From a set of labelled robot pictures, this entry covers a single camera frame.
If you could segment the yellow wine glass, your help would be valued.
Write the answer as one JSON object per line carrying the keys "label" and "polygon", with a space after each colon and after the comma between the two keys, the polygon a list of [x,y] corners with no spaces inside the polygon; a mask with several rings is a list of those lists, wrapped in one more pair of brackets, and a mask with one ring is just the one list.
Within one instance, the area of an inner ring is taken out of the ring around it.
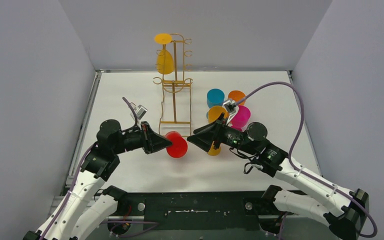
{"label": "yellow wine glass", "polygon": [[229,114],[227,110],[223,106],[213,106],[209,109],[207,113],[207,121],[209,124],[213,123],[216,121],[221,115],[223,114],[224,118],[228,118]]}
{"label": "yellow wine glass", "polygon": [[210,156],[217,156],[217,155],[220,154],[220,152],[221,152],[221,148],[220,148],[220,147],[217,148],[217,149],[211,148],[211,149],[207,152],[207,154],[210,155]]}
{"label": "yellow wine glass", "polygon": [[174,58],[167,50],[167,45],[172,42],[172,36],[168,33],[159,33],[154,37],[154,41],[162,46],[161,50],[157,53],[157,71],[162,75],[171,74],[175,70]]}

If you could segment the red plastic wine glass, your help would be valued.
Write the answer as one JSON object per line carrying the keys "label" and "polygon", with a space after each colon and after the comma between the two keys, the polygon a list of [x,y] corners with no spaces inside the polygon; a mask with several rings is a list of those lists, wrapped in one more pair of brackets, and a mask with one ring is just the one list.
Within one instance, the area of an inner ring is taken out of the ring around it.
{"label": "red plastic wine glass", "polygon": [[172,158],[182,158],[188,151],[187,141],[177,131],[168,132],[165,137],[172,142],[172,145],[166,148],[167,154]]}

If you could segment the magenta plastic wine glass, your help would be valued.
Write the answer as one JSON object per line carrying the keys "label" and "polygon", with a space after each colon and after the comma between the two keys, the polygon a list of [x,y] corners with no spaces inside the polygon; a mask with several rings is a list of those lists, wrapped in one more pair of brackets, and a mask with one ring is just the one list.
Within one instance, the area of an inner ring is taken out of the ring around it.
{"label": "magenta plastic wine glass", "polygon": [[241,131],[242,128],[244,128],[248,124],[250,118],[250,109],[244,105],[239,105],[237,114],[232,118],[230,122],[231,127]]}

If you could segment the blue plastic wine glass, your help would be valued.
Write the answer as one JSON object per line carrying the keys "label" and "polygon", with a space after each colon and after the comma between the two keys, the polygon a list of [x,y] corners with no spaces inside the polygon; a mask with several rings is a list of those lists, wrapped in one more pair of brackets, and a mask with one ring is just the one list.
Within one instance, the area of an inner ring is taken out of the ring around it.
{"label": "blue plastic wine glass", "polygon": [[208,108],[213,106],[222,106],[225,99],[225,94],[221,89],[210,89],[206,94],[206,103]]}

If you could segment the gold wire glass rack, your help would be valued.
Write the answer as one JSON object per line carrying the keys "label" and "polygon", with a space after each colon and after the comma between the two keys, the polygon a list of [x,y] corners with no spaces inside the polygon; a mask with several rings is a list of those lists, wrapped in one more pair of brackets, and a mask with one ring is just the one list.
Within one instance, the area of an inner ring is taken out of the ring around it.
{"label": "gold wire glass rack", "polygon": [[158,131],[165,134],[179,130],[181,135],[186,137],[192,133],[193,79],[187,74],[191,70],[187,58],[192,56],[192,51],[187,49],[187,45],[191,44],[192,40],[179,33],[167,34],[172,36],[172,42],[167,45],[167,50],[173,57],[174,71],[170,74],[161,74],[155,64],[158,76],[153,78],[153,83],[159,85],[162,92]]}

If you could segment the orange plastic wine glass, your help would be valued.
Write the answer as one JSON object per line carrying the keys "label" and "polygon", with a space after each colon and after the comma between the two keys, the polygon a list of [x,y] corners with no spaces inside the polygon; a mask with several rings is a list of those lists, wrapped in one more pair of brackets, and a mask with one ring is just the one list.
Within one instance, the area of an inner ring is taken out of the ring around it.
{"label": "orange plastic wine glass", "polygon": [[247,98],[246,98],[246,95],[242,91],[233,90],[228,94],[227,99],[234,100],[239,106],[239,105],[244,105]]}

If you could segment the yellow back wine glass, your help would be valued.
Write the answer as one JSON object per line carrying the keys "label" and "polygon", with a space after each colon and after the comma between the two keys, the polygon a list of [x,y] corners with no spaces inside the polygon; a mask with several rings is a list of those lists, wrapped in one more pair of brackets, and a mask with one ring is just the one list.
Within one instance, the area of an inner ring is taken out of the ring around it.
{"label": "yellow back wine glass", "polygon": [[168,33],[159,33],[154,37],[154,41],[162,46],[161,50],[157,53],[157,71],[162,75],[171,74],[175,70],[174,58],[167,50],[167,45],[172,42],[172,36]]}

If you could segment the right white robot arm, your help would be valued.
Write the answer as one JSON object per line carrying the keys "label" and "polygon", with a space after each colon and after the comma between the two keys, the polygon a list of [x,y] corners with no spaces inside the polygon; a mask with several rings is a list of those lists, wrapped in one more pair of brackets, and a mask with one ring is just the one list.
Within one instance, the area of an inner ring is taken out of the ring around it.
{"label": "right white robot arm", "polygon": [[293,157],[267,139],[267,128],[259,122],[250,123],[245,131],[216,120],[194,130],[187,141],[205,152],[221,144],[236,150],[239,158],[249,160],[249,166],[277,180],[286,182],[302,195],[271,185],[262,199],[267,214],[290,212],[313,219],[329,228],[342,240],[356,240],[368,217],[369,195],[330,182],[308,170]]}

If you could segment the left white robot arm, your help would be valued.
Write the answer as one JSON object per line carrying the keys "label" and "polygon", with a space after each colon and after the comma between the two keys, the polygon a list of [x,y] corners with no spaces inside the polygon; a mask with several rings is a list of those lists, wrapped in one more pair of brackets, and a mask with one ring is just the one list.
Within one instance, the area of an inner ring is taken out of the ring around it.
{"label": "left white robot arm", "polygon": [[24,235],[25,240],[84,240],[111,214],[125,214],[129,207],[127,192],[112,185],[103,190],[103,197],[91,207],[87,205],[118,167],[119,154],[136,149],[152,154],[172,145],[146,121],[122,131],[117,120],[106,120],[96,138],[84,154],[63,200],[36,231]]}

